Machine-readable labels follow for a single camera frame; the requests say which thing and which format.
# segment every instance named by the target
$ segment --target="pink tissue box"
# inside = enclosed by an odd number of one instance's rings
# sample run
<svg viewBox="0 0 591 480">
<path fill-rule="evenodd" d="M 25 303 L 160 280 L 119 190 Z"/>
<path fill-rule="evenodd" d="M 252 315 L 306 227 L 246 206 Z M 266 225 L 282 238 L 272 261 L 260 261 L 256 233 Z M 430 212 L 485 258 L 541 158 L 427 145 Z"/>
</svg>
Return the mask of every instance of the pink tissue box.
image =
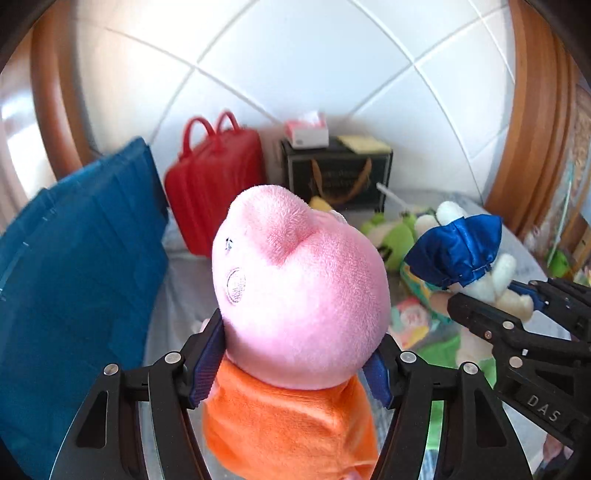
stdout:
<svg viewBox="0 0 591 480">
<path fill-rule="evenodd" d="M 292 148 L 326 148 L 329 146 L 329 129 L 321 113 L 311 113 L 298 120 L 285 123 L 285 134 Z"/>
</svg>

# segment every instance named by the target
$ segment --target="wooden door frame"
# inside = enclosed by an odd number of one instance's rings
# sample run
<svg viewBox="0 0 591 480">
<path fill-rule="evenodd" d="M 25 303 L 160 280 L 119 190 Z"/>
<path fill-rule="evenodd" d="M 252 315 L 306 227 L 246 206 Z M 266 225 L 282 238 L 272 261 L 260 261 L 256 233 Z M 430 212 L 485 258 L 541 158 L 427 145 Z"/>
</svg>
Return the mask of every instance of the wooden door frame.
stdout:
<svg viewBox="0 0 591 480">
<path fill-rule="evenodd" d="M 580 73 L 562 41 L 525 0 L 509 0 L 515 97 L 505 151 L 486 209 L 524 239 L 544 220 L 562 177 Z"/>
</svg>

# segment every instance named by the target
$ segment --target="white stick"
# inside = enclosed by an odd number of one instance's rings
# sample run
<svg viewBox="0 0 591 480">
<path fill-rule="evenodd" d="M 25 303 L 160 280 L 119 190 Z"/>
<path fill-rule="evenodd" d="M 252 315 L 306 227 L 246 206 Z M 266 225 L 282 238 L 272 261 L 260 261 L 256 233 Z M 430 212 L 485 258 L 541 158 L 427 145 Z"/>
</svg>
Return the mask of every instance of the white stick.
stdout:
<svg viewBox="0 0 591 480">
<path fill-rule="evenodd" d="M 412 211 L 412 207 L 406 203 L 404 200 L 402 200 L 402 198 L 400 198 L 398 195 L 396 195 L 392 190 L 390 190 L 386 185 L 384 185 L 383 183 L 377 182 L 375 184 L 375 186 L 378 188 L 378 190 L 380 192 L 382 192 L 384 195 L 386 195 L 386 197 L 388 197 L 389 199 L 395 201 L 397 204 L 399 204 L 402 207 L 402 210 L 405 212 L 410 212 Z"/>
</svg>

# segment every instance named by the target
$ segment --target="suitcase handle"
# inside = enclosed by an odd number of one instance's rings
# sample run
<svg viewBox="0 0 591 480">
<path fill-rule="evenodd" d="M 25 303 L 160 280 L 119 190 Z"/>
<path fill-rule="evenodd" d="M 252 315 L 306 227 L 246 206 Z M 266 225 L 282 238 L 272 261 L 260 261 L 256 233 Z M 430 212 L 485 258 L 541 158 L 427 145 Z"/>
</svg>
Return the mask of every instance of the suitcase handle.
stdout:
<svg viewBox="0 0 591 480">
<path fill-rule="evenodd" d="M 225 110 L 217 119 L 216 132 L 218 135 L 221 133 L 222 123 L 226 118 L 230 120 L 230 123 L 232 124 L 234 130 L 240 130 L 240 125 L 238 125 L 238 122 L 236 121 L 236 117 L 234 116 L 234 114 L 230 110 Z"/>
<path fill-rule="evenodd" d="M 365 186 L 365 184 L 369 180 L 369 175 L 371 174 L 371 169 L 372 169 L 372 161 L 371 161 L 371 158 L 368 158 L 365 161 L 365 165 L 363 166 L 363 170 L 361 171 L 361 173 L 357 177 L 357 180 L 355 180 L 355 183 L 353 183 L 353 186 L 349 190 L 349 193 L 346 193 L 344 195 L 340 195 L 338 197 L 331 197 L 330 195 L 326 194 L 322 189 L 322 172 L 320 171 L 320 167 L 319 167 L 316 159 L 312 158 L 312 176 L 314 177 L 314 181 L 316 182 L 316 187 L 318 188 L 318 193 L 319 193 L 320 197 L 322 197 L 324 200 L 326 200 L 329 203 L 329 205 L 333 206 L 333 207 L 347 203 L 348 201 L 355 198 L 359 193 L 361 193 L 361 190 L 363 189 L 363 187 Z"/>
<path fill-rule="evenodd" d="M 191 120 L 188 121 L 187 125 L 185 126 L 185 130 L 183 132 L 183 153 L 181 154 L 181 157 L 180 157 L 181 160 L 184 158 L 188 158 L 191 155 L 191 130 L 193 129 L 193 125 L 196 123 L 201 123 L 205 127 L 208 137 L 216 137 L 217 136 L 212 125 L 206 119 L 204 119 L 204 117 L 202 117 L 202 116 L 193 117 Z"/>
</svg>

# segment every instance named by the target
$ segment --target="orange fabric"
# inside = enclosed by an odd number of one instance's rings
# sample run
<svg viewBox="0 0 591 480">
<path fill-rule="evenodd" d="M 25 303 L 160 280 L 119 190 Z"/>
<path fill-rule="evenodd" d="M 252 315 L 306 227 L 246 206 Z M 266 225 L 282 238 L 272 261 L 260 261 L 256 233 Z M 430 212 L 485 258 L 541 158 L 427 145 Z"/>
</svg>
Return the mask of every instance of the orange fabric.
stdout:
<svg viewBox="0 0 591 480">
<path fill-rule="evenodd" d="M 246 480 L 371 477 L 378 448 L 357 377 L 325 390 L 285 390 L 225 358 L 216 381 L 205 404 L 203 433 L 231 472 Z"/>
</svg>

